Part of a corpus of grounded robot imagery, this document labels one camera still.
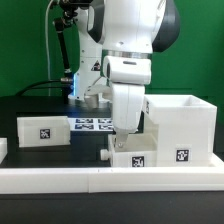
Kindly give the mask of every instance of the white box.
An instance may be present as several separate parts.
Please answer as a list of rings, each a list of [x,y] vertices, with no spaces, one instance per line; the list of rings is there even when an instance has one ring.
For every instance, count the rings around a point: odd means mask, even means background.
[[[0,138],[0,164],[7,155],[7,138]]]
[[[19,147],[70,144],[70,125],[66,116],[17,118]]]
[[[157,166],[208,166],[217,108],[191,95],[146,95],[144,133],[157,142]]]
[[[191,95],[145,95],[144,133],[128,136],[124,149],[114,148],[113,167],[209,166],[217,108]]]

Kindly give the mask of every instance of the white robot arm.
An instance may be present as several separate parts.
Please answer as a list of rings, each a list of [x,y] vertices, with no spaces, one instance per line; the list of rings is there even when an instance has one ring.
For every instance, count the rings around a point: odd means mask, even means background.
[[[139,124],[144,85],[151,80],[151,54],[177,39],[179,16],[173,0],[94,0],[89,12],[95,23],[103,20],[101,29],[94,32],[93,26],[89,33],[103,44],[103,74],[112,90],[115,147],[123,148]]]

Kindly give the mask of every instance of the green wall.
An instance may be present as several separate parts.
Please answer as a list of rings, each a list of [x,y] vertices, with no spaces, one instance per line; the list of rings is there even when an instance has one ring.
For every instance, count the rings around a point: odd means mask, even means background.
[[[8,0],[0,12],[0,96],[47,79],[44,16],[48,0]],[[194,94],[218,106],[224,122],[224,1],[175,0],[181,34],[166,52],[153,56],[148,93]],[[50,21],[61,11],[50,13]],[[66,31],[73,70],[79,64],[77,30]],[[60,50],[50,26],[52,77],[63,76]]]

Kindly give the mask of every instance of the white platform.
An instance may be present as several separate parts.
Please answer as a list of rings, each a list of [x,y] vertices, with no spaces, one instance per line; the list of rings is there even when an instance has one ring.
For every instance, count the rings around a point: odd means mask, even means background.
[[[0,194],[136,191],[223,191],[224,166],[210,167],[1,169]]]

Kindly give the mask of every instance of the cable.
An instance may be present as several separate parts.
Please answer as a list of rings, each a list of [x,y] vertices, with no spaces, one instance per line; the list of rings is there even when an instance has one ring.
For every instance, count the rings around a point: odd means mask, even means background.
[[[46,43],[46,54],[47,54],[47,74],[48,80],[51,79],[51,60],[50,60],[50,50],[49,50],[49,33],[48,33],[48,16],[52,3],[54,0],[51,0],[47,6],[45,14],[45,43]]]
[[[63,88],[63,87],[62,86],[34,87],[34,88],[26,89],[26,90],[23,91],[22,94],[16,95],[16,96],[22,96],[25,92],[30,91],[30,90],[37,90],[37,89],[61,89],[61,88]]]
[[[31,84],[31,85],[25,87],[24,89],[20,90],[19,92],[17,92],[15,94],[15,96],[22,96],[23,93],[25,93],[26,91],[32,89],[35,86],[40,86],[40,85],[49,84],[49,83],[58,83],[58,82],[61,82],[61,80],[56,79],[56,80],[48,80],[48,81],[36,82],[36,83]]]

